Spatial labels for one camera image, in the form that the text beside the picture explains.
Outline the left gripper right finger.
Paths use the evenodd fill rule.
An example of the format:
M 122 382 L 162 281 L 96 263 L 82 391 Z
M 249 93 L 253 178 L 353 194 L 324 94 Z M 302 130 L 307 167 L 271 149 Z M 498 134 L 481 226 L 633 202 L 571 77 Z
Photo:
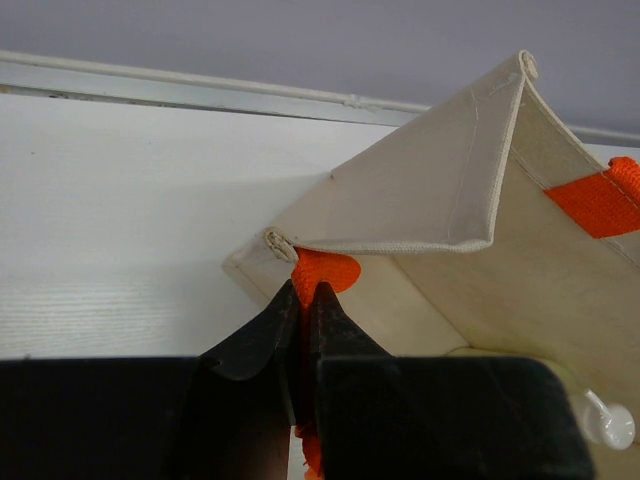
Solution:
M 316 287 L 308 317 L 315 435 L 307 442 L 309 465 L 323 479 L 373 479 L 382 435 L 369 396 L 383 391 L 379 367 L 390 354 L 345 313 L 326 281 Z

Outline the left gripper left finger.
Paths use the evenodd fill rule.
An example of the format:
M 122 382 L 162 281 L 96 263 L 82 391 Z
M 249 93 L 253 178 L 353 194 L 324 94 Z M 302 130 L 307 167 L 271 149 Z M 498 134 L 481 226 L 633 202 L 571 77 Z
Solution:
M 286 281 L 256 317 L 200 356 L 189 398 L 190 478 L 286 478 L 298 313 Z

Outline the cream canvas bag orange handles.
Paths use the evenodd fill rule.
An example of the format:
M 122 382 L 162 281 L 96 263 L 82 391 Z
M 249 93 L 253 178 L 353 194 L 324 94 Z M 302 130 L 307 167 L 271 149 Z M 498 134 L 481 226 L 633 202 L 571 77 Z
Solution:
M 516 354 L 552 367 L 600 479 L 639 447 L 598 432 L 594 394 L 639 412 L 639 166 L 601 162 L 549 108 L 521 51 L 290 204 L 228 275 L 266 304 L 303 253 L 361 268 L 347 313 L 396 355 Z

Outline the green liquid soap bottle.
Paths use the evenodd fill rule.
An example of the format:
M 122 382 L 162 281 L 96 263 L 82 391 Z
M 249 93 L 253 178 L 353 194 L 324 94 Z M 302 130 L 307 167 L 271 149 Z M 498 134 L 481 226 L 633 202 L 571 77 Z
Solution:
M 590 442 L 622 451 L 631 447 L 636 424 L 631 412 L 620 404 L 606 404 L 587 389 L 569 397 L 574 417 L 583 436 Z

